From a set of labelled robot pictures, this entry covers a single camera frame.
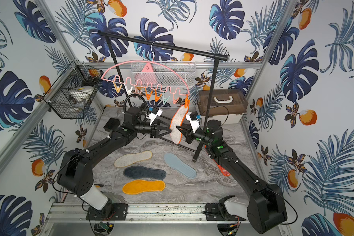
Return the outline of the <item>red shoe insole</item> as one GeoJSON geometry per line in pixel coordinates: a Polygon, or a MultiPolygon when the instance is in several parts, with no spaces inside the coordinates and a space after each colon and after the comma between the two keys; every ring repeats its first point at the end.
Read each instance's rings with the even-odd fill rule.
{"type": "Polygon", "coordinates": [[[225,177],[229,177],[231,174],[226,170],[226,169],[224,169],[222,166],[220,166],[220,165],[217,165],[218,166],[218,168],[219,168],[219,170],[220,170],[220,172],[222,173],[222,175],[223,176],[225,176],[225,177]]]}
{"type": "Polygon", "coordinates": [[[185,106],[185,105],[181,106],[177,110],[177,112],[175,113],[175,115],[173,116],[173,118],[171,120],[170,136],[171,136],[172,142],[176,145],[178,145],[182,140],[182,133],[177,129],[177,127],[182,125],[188,111],[189,111],[188,106],[185,106]]]}

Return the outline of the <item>white shoe insole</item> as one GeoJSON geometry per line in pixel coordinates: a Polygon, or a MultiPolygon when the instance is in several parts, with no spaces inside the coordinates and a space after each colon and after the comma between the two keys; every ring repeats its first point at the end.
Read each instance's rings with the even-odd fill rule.
{"type": "Polygon", "coordinates": [[[164,154],[164,161],[173,170],[179,172],[189,179],[194,179],[197,176],[196,171],[185,164],[181,159],[179,159],[175,154],[166,153],[164,154]]]}

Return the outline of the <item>pink clip hanger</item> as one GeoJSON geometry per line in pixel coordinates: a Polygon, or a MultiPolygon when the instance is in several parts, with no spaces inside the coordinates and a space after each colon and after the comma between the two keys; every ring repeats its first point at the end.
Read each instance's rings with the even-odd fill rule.
{"type": "Polygon", "coordinates": [[[171,69],[165,62],[154,61],[154,58],[155,56],[152,57],[151,61],[132,60],[115,64],[103,73],[101,80],[112,83],[114,86],[116,83],[120,83],[125,86],[130,85],[135,89],[142,87],[145,91],[150,89],[161,93],[168,92],[172,96],[185,97],[185,107],[188,107],[190,89],[186,77],[180,76],[180,72],[171,69]],[[127,77],[124,79],[119,72],[111,80],[105,78],[110,70],[125,64],[131,64],[130,69],[134,74],[132,78],[127,77]]]}

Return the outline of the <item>orange shoe insole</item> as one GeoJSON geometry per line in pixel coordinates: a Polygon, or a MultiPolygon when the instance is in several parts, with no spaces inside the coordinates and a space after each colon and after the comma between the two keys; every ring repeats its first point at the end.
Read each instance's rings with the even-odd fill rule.
{"type": "Polygon", "coordinates": [[[128,167],[134,163],[149,160],[152,158],[152,156],[153,156],[153,154],[150,150],[146,150],[146,151],[139,152],[139,153],[126,154],[126,155],[119,157],[115,161],[114,166],[117,168],[128,167]]]}
{"type": "Polygon", "coordinates": [[[125,184],[123,193],[128,195],[138,195],[145,192],[158,192],[165,189],[164,181],[134,180],[125,184]]]}

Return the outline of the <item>dark grey shoe insole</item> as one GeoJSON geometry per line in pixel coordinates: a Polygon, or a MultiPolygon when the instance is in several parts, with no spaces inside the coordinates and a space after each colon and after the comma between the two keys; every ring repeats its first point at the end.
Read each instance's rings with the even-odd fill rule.
{"type": "Polygon", "coordinates": [[[164,170],[153,169],[144,166],[130,166],[124,169],[123,175],[131,179],[153,179],[162,181],[167,174],[164,170]]]}

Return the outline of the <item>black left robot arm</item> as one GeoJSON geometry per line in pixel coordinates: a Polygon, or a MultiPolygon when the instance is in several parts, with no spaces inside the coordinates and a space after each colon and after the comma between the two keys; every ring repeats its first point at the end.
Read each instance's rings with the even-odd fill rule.
{"type": "Polygon", "coordinates": [[[62,166],[55,179],[89,205],[88,218],[97,216],[108,219],[114,214],[114,203],[95,186],[94,168],[116,150],[130,144],[139,133],[152,138],[171,133],[169,126],[159,120],[163,111],[146,102],[141,106],[123,108],[123,120],[110,118],[104,126],[108,136],[85,149],[73,149],[65,153],[62,166]]]}

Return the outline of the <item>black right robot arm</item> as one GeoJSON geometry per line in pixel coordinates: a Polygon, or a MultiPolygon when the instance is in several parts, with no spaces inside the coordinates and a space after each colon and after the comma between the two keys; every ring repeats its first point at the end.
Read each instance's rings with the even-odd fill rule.
{"type": "Polygon", "coordinates": [[[288,225],[286,205],[289,202],[283,197],[281,188],[276,184],[268,184],[237,157],[223,138],[220,121],[211,120],[204,129],[180,125],[177,130],[187,143],[196,140],[204,145],[209,157],[228,171],[249,197],[247,204],[237,202],[234,195],[224,197],[216,210],[204,212],[206,216],[226,221],[248,220],[259,234],[278,225],[288,225]]]}

